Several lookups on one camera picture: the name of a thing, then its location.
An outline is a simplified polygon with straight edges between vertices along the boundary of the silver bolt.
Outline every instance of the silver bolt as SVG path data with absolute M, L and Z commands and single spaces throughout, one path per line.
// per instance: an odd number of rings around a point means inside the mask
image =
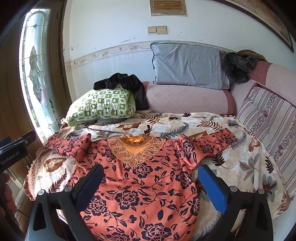
M 70 192 L 72 190 L 72 187 L 71 186 L 66 186 L 65 187 L 65 192 Z
M 43 195 L 45 193 L 45 191 L 44 190 L 39 190 L 39 192 L 38 192 L 38 195 Z
M 265 191 L 262 188 L 259 188 L 258 192 L 259 192 L 259 194 L 264 194 L 265 193 Z
M 237 192 L 238 191 L 238 188 L 236 186 L 231 186 L 230 187 L 230 191 Z

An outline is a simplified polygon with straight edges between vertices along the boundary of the window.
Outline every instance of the window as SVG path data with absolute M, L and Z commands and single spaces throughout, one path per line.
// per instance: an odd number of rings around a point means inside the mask
M 32 9 L 25 18 L 20 39 L 19 67 L 25 104 L 40 140 L 59 130 L 57 107 L 49 79 L 47 30 L 50 9 Z

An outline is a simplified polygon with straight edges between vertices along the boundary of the gray pillow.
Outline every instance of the gray pillow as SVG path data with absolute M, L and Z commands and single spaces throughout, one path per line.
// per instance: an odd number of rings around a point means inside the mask
M 229 89 L 229 80 L 221 69 L 220 55 L 216 48 L 157 43 L 150 45 L 153 51 L 155 84 L 191 85 L 215 90 Z

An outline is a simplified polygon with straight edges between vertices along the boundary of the coral floral dress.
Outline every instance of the coral floral dress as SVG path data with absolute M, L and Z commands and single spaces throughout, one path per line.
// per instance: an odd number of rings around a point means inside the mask
M 190 239 L 199 211 L 199 181 L 192 169 L 236 140 L 227 129 L 190 139 L 127 137 L 91 141 L 91 135 L 61 140 L 46 147 L 77 161 L 69 181 L 74 185 L 95 163 L 104 179 L 81 216 L 98 240 L 164 241 Z

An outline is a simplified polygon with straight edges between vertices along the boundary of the light switch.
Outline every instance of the light switch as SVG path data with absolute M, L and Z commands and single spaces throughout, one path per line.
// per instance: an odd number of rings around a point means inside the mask
M 167 26 L 157 26 L 156 30 L 157 30 L 157 34 L 168 34 Z
M 155 26 L 151 26 L 151 27 L 148 27 L 148 33 L 149 34 L 155 34 L 157 31 L 156 31 L 156 27 Z

